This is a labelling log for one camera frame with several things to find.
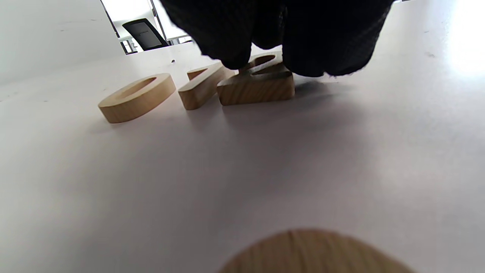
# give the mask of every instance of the blurry wooden object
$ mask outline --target blurry wooden object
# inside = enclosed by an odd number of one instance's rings
[[[178,90],[183,106],[194,110],[204,105],[215,93],[217,84],[231,76],[234,72],[217,63],[205,68],[187,72],[189,82]]]
[[[175,91],[169,73],[131,83],[102,100],[98,107],[109,123],[120,123],[148,113]]]
[[[294,230],[260,241],[219,273],[412,273],[356,239],[320,230]]]
[[[217,94],[222,105],[273,102],[292,99],[292,73],[284,66],[281,52],[254,56],[239,74],[221,81]]]

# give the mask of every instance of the gloved hand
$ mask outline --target gloved hand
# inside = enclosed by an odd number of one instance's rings
[[[292,72],[320,77],[362,69],[394,0],[161,0],[170,19],[201,52],[230,69],[242,68],[251,42],[283,44]]]

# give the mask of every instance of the wooden letter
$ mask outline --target wooden letter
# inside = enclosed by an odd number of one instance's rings
[[[282,63],[281,52],[252,58],[239,75],[221,81],[217,94],[222,105],[272,102],[295,95],[293,74]]]
[[[125,122],[148,113],[174,91],[175,84],[169,73],[153,75],[116,91],[98,107],[109,123]]]
[[[187,110],[200,108],[216,93],[217,83],[233,75],[222,63],[187,72],[190,81],[178,90],[183,106]]]

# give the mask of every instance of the black chair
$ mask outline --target black chair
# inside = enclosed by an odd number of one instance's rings
[[[133,36],[144,51],[168,47],[160,33],[146,19],[138,19],[123,24],[123,27]]]

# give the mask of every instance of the white surface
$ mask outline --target white surface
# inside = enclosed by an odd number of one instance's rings
[[[150,10],[147,0],[102,0],[111,21],[137,18]]]
[[[0,84],[123,56],[99,0],[3,0]]]
[[[484,17],[463,16],[479,5],[396,4],[363,71],[296,78],[287,102],[187,112],[174,94],[103,119],[97,103],[124,85],[170,72],[180,87],[213,62],[192,43],[4,87],[0,272],[214,273],[294,227],[421,273],[482,272],[484,47],[468,42]]]

